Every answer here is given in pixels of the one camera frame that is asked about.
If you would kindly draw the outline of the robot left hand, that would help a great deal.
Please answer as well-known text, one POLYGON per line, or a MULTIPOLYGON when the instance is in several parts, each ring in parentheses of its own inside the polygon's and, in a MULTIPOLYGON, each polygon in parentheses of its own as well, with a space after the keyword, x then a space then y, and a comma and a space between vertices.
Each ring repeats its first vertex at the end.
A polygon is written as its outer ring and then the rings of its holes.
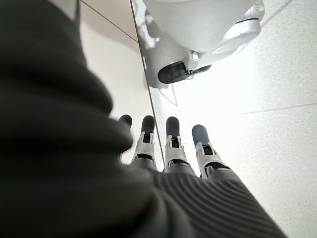
POLYGON ((87 67, 76 0, 0 3, 3 238, 282 238, 284 232, 193 128, 211 161, 130 165, 131 118, 87 67))

